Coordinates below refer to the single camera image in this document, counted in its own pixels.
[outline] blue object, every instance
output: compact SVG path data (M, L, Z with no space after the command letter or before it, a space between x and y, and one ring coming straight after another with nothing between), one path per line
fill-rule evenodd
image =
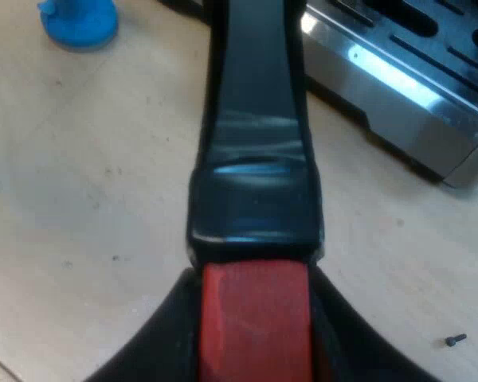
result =
M37 7L47 34L71 49L103 46L119 24L112 0L46 0Z

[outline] blue plastic base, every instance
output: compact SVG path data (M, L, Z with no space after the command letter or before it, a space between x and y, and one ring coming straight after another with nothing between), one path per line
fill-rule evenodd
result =
M112 0L94 0L85 12L75 10L71 17L62 15L54 0L38 5L47 34L71 49L98 49L109 42L119 25Z

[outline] wooden table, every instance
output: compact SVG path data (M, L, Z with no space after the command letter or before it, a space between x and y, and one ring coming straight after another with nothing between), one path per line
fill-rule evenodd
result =
M0 364L17 380L83 380L189 266L209 30L154 0L117 5L118 37L78 54L44 35L35 2L0 1ZM478 193L419 177L313 95L308 107L319 265L406 356L478 382ZM445 348L457 333L468 340Z

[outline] reflective metal surface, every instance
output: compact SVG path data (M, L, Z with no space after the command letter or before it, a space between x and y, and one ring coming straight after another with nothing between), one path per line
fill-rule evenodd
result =
M308 0L301 28L313 80L446 183L478 186L478 0Z

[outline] screw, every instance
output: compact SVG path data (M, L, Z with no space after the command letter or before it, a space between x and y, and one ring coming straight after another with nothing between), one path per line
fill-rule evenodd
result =
M448 337L448 338L445 339L445 342L446 342L446 345L451 348L451 347L455 346L455 344L458 341L465 340L467 337L468 336L466 334L461 334L460 336L456 336L456 337Z

